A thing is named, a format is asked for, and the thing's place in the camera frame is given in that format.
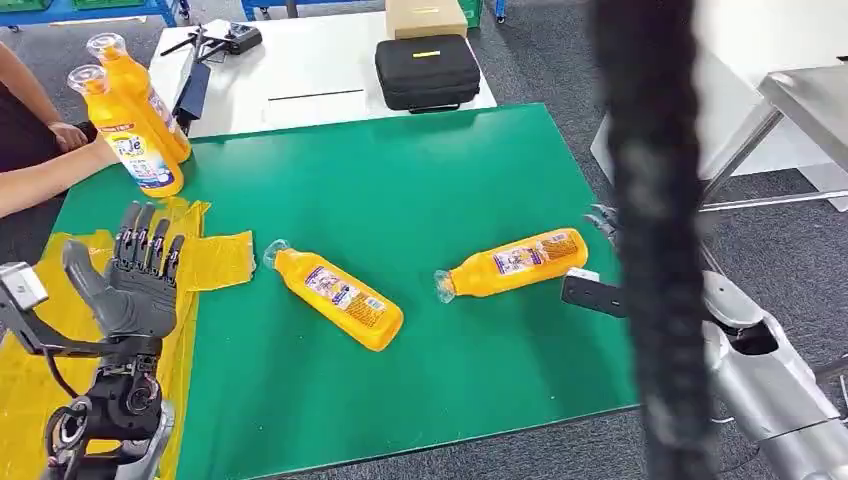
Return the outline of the person's right hand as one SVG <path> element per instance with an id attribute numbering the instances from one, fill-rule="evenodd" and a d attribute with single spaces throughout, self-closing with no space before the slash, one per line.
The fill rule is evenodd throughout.
<path id="1" fill-rule="evenodd" d="M 99 172 L 105 168 L 120 163 L 119 157 L 110 147 L 102 134 L 98 134 L 95 140 L 88 144 L 86 148 L 87 155 L 91 160 L 93 172 Z"/>

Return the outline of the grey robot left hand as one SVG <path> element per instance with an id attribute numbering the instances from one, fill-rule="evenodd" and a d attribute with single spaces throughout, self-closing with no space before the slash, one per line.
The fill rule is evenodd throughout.
<path id="1" fill-rule="evenodd" d="M 103 273 L 93 267 L 88 248 L 68 240 L 62 249 L 64 272 L 92 310 L 104 336 L 167 337 L 177 322 L 177 273 L 185 237 L 170 243 L 171 222 L 152 222 L 154 206 L 134 201 L 126 208 Z"/>

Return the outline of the person's left hand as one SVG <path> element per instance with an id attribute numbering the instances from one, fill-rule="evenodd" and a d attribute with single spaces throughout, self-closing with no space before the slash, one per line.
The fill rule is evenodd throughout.
<path id="1" fill-rule="evenodd" d="M 57 121 L 48 123 L 47 128 L 55 135 L 62 153 L 71 152 L 89 143 L 87 135 L 77 126 Z"/>

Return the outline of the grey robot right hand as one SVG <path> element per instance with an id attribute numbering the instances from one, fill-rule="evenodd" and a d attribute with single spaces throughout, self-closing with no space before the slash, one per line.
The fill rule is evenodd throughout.
<path id="1" fill-rule="evenodd" d="M 595 228 L 601 231 L 607 240 L 614 246 L 618 246 L 619 222 L 617 210 L 603 204 L 591 204 L 591 212 L 584 215 Z"/>

